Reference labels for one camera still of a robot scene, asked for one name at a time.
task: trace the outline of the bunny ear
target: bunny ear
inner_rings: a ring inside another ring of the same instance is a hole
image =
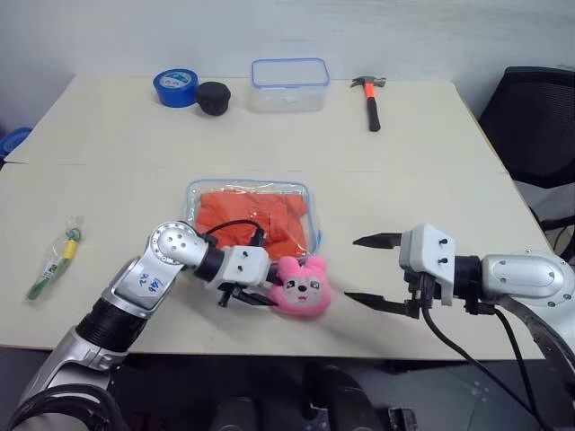
[[[305,268],[319,269],[325,274],[325,259],[320,258],[319,256],[310,256],[309,258],[307,258]]]
[[[282,281],[286,281],[286,278],[290,277],[292,274],[297,274],[299,269],[299,262],[296,258],[285,256],[279,259],[278,276],[282,279]]]

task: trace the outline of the hammer head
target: hammer head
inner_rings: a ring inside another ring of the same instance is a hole
[[[383,87],[385,85],[385,78],[376,78],[374,76],[359,76],[351,81],[351,86],[356,85],[365,86],[366,84],[373,84],[376,87]]]

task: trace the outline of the white wall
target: white wall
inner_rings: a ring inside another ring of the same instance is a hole
[[[575,0],[0,0],[0,127],[74,74],[247,76],[323,57],[332,77],[448,79],[481,113],[506,66],[575,66]]]

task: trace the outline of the hammer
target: hammer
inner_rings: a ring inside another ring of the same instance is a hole
[[[351,86],[362,85],[366,92],[367,99],[367,117],[369,118],[369,130],[376,132],[381,128],[379,118],[377,117],[376,90],[374,86],[383,87],[385,78],[375,78],[374,76],[360,76],[351,81]]]

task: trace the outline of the yellow label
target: yellow label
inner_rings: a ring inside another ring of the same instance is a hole
[[[66,241],[66,245],[64,246],[64,259],[73,259],[77,248],[78,243],[76,241]]]

